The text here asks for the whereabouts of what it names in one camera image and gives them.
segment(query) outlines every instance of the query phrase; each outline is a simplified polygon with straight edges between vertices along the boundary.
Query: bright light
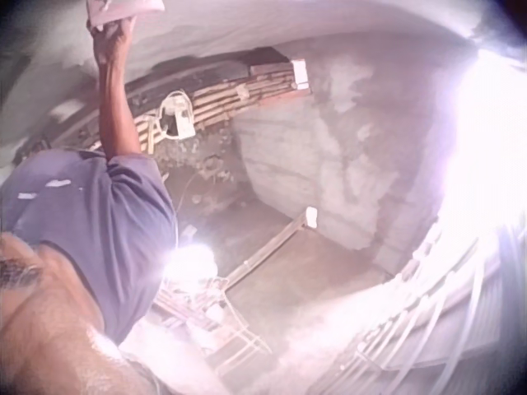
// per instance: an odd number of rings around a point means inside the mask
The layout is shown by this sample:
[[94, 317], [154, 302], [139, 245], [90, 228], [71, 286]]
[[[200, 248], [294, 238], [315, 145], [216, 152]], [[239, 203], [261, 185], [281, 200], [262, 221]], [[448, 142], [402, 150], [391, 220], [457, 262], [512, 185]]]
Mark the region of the bright light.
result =
[[527, 78], [482, 52], [458, 102], [458, 141], [441, 216], [461, 231], [510, 221], [527, 203]]
[[195, 286], [202, 280], [217, 276], [214, 253], [203, 244], [191, 244], [176, 249], [166, 265], [165, 278], [181, 287]]
[[317, 227], [316, 219], [318, 214], [318, 210], [314, 207], [307, 207], [305, 210], [305, 223], [312, 229]]

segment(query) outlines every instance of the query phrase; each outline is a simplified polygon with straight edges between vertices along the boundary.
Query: wooden plank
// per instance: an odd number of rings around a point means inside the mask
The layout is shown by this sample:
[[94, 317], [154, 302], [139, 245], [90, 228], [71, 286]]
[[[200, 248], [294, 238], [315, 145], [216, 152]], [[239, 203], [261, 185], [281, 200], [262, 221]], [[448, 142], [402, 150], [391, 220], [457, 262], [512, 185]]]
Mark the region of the wooden plank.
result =
[[282, 100], [291, 100], [296, 99], [299, 97], [305, 97], [311, 95], [311, 89], [302, 89], [299, 91], [288, 91], [286, 93], [282, 93], [281, 95], [275, 95], [273, 97], [268, 97], [265, 99], [262, 99], [259, 102], [259, 105], [274, 105], [275, 103], [282, 101]]
[[240, 282], [244, 277], [251, 273], [256, 267], [261, 265], [277, 249], [282, 247], [299, 229], [305, 226], [305, 211], [302, 212], [294, 221], [287, 225], [278, 235], [270, 239], [252, 257], [244, 261], [227, 276], [229, 290]]
[[249, 69], [251, 76], [259, 76], [270, 72], [288, 72], [291, 70], [293, 70], [292, 63], [259, 64], [258, 66], [251, 66]]

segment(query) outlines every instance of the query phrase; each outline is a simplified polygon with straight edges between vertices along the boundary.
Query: hand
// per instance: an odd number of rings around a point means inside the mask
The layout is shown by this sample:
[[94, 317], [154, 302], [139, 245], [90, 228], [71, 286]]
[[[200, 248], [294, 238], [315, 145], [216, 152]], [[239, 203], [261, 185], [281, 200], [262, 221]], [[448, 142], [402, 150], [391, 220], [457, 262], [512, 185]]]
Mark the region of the hand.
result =
[[109, 22], [102, 30], [88, 21], [86, 27], [93, 37], [93, 52], [99, 69], [108, 66], [123, 67], [132, 42], [132, 32], [136, 17]]

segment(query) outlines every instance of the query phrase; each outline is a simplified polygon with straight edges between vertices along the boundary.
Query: rock wall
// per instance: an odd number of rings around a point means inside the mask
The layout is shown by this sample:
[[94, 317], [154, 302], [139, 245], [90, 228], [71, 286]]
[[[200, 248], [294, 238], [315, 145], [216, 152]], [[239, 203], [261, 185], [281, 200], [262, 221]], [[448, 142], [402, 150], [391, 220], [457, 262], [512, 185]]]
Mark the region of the rock wall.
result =
[[455, 91], [473, 58], [459, 42], [334, 35], [284, 44], [311, 97], [233, 122], [254, 191], [288, 216], [396, 273], [441, 204], [455, 146]]

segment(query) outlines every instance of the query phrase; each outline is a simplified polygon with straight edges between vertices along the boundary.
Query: man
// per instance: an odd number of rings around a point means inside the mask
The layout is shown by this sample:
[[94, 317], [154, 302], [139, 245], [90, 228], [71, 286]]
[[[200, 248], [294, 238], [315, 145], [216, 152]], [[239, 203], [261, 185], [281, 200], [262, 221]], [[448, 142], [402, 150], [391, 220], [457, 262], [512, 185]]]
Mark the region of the man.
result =
[[0, 373], [20, 393], [152, 390], [116, 347], [175, 246], [174, 209], [124, 91], [133, 24], [88, 26], [104, 155], [42, 151], [2, 186]]

